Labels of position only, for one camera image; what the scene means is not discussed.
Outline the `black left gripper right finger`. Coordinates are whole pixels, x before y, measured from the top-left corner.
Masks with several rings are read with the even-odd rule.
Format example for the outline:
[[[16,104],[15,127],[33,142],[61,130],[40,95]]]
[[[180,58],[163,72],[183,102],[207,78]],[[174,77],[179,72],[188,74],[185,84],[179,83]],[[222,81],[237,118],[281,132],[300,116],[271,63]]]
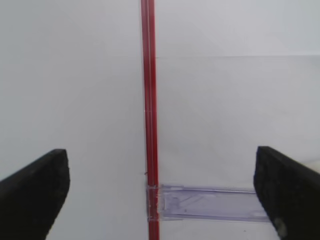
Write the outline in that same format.
[[[253,185],[280,239],[320,238],[318,172],[269,146],[259,146]]]

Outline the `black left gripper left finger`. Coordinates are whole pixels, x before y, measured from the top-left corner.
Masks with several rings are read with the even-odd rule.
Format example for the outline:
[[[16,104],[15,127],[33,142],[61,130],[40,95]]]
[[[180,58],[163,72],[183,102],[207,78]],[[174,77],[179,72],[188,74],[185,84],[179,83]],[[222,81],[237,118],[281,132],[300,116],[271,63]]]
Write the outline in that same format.
[[[67,151],[53,149],[0,182],[0,238],[44,240],[70,189]]]

